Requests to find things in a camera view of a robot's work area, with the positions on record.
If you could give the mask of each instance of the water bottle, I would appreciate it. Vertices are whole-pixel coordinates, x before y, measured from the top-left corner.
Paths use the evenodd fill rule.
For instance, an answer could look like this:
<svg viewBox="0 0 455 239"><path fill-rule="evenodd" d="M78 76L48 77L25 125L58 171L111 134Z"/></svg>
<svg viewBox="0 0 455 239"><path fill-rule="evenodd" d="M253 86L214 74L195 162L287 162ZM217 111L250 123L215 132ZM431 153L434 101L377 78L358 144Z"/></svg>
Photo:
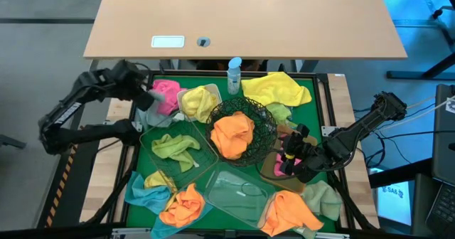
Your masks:
<svg viewBox="0 0 455 239"><path fill-rule="evenodd" d="M240 65L242 59L235 57L229 61L229 69L227 69L227 91L231 95L236 95L240 89Z"/></svg>

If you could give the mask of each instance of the wooden desk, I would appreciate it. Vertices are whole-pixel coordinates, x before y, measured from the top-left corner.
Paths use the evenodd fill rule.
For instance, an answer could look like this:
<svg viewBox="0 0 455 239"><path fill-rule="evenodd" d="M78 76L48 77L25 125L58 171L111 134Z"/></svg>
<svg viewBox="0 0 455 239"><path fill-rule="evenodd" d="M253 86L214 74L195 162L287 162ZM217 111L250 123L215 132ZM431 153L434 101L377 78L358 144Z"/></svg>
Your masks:
<svg viewBox="0 0 455 239"><path fill-rule="evenodd" d="M152 36L185 36L185 46L152 48ZM382 0L102 0L84 56L407 57Z"/></svg>
<svg viewBox="0 0 455 239"><path fill-rule="evenodd" d="M347 127L355 121L348 85L344 75L329 74L329 86L332 97L333 108L337 126ZM321 99L325 100L325 92L322 84L319 85ZM328 109L325 101L322 102L324 119L328 121ZM131 102L111 100L107 120L116 121L128 118L131 109ZM102 140L100 147L109 144L112 139ZM86 221L91 218L95 211L102 205L113 189L115 174L119 165L121 143L98 153L95 165L92 171L87 195L85 197L80 221ZM354 200L360 211L367 219L379 228L378 215L373 203L368 174L365 168L365 162L361 152L357 151L354 160L345 168L346 178L348 180L348 189L351 198ZM117 211L114 214L114 221L120 221L122 212L124 193L121 193L117 202ZM344 210L341 212L341 224L347 227L346 215Z"/></svg>

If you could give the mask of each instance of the green felt surface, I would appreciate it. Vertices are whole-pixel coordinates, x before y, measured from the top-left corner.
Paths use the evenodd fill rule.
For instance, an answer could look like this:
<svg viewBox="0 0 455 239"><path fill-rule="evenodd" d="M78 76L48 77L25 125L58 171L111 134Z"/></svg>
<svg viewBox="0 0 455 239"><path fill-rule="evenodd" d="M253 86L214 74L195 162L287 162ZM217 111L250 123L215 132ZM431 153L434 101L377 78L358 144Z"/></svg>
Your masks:
<svg viewBox="0 0 455 239"><path fill-rule="evenodd" d="M238 97L243 96L243 92L240 89L237 96L229 95L228 93L228 82L226 78L216 78L216 77L195 77L195 76L163 76L163 77L156 77L156 79L168 79L168 80L175 80L180 83L181 87L185 88L194 88L198 87L199 85L207 85L210 83L215 83L218 86L218 89L221 94L221 98L223 100L227 100L231 97ZM310 79L297 79L296 82L299 85L307 87L309 92L311 93L312 101L305 105L300 105L298 107L294 107L292 110L292 122L295 123L302 123L305 124L310 129L310 135L315 137L318 142L321 141L321 126L319 124L318 119L318 111L316 107L315 101L315 93L314 93L314 86L313 82ZM196 122L198 128L203 129L204 124L200 122ZM241 172L244 172L250 175L253 178L261 180L259 174L257 173L254 166L249 167L242 167L238 168ZM144 178L147 177L149 174L152 174L156 171L156 167L151 164L149 157L147 156L147 152L144 148L141 148L139 152L139 161L137 164L136 171L139 172ZM200 192L204 192L205 185L207 184L212 171L209 170L204 175L202 175L199 179L196 180L196 188ZM316 183L317 181L324 180L327 181L327 177L325 173L320 173L316 176L309 184ZM324 227L320 230L321 232L334 232L335 231L335 223L323 216L319 217L319 219L324 222ZM145 207L138 207L138 206L129 206L129 212L127 216L127 227L129 228L150 228L153 227L156 220L156 215L146 209ZM199 220L198 222L191 225L189 228L197 228L197 229L221 229L221 230L257 230L257 228L253 228L252 226L243 223L242 221L226 214L225 212L214 208L211 212L209 212L204 218Z"/></svg>

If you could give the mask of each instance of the orange towel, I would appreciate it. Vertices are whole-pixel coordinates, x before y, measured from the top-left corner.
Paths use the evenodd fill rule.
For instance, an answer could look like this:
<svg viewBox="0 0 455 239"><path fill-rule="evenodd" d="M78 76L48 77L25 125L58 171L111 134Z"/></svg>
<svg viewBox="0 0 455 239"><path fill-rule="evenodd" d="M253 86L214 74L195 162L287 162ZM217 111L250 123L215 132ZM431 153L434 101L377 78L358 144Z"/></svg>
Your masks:
<svg viewBox="0 0 455 239"><path fill-rule="evenodd" d="M238 111L215 122L210 138L225 158L236 160L253 140L254 129L255 123Z"/></svg>
<svg viewBox="0 0 455 239"><path fill-rule="evenodd" d="M283 190L278 192L270 203L266 221L261 230L270 236L275 236L304 225L311 230L319 230L323 223L313 215L300 195Z"/></svg>
<svg viewBox="0 0 455 239"><path fill-rule="evenodd" d="M204 209L205 201L194 187L195 184L192 183L186 191L177 193L176 201L169 206L167 211L162 211L159 214L163 223L181 228L199 218Z"/></svg>

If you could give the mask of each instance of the concrete floor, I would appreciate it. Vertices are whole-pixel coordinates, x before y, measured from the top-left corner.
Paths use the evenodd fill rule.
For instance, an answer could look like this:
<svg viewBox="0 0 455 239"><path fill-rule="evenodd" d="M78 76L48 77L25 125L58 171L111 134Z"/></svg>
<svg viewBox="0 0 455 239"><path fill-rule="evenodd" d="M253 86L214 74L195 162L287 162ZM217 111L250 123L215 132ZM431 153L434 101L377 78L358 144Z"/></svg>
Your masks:
<svg viewBox="0 0 455 239"><path fill-rule="evenodd" d="M0 17L94 18L101 0L0 0ZM448 0L432 0L436 7ZM426 0L385 0L392 19L428 19ZM445 11L440 21L455 37L455 13ZM82 58L91 25L6 25L0 24L0 134L27 142L24 150L0 148L0 230L31 228L40 213L47 186L57 161L38 142L37 121L69 92L74 79L90 65ZM434 28L397 28L409 58L400 61L324 60L317 73L346 74L354 108L369 107L373 95L392 91L408 104L435 94L440 82L387 80L387 70L423 71L450 54L449 46ZM145 61L150 65L156 62ZM110 67L113 62L103 62ZM368 71L370 78L360 77ZM86 107L81 124L101 122L108 101ZM385 132L387 135L433 128L433 114ZM432 155L432 135L397 139L410 161ZM392 143L387 143L382 165L394 168L406 164ZM375 137L363 141L367 155L380 143Z"/></svg>

